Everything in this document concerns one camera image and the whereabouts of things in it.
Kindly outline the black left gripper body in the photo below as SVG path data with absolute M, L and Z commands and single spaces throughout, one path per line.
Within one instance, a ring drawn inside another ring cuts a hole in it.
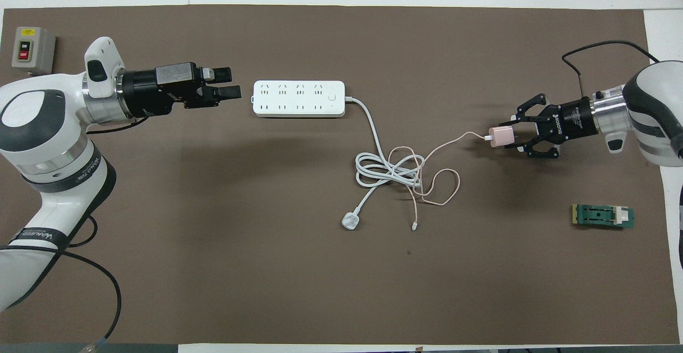
M 151 70 L 123 71 L 118 76 L 120 97 L 136 118 L 168 115 L 174 103 L 186 109 L 216 107 L 215 88 L 219 69 L 196 63 L 178 63 Z

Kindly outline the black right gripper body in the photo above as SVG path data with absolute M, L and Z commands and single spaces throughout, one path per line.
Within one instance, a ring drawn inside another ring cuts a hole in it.
M 555 122 L 557 136 L 561 141 L 596 135 L 591 100 L 588 97 L 557 105 Z

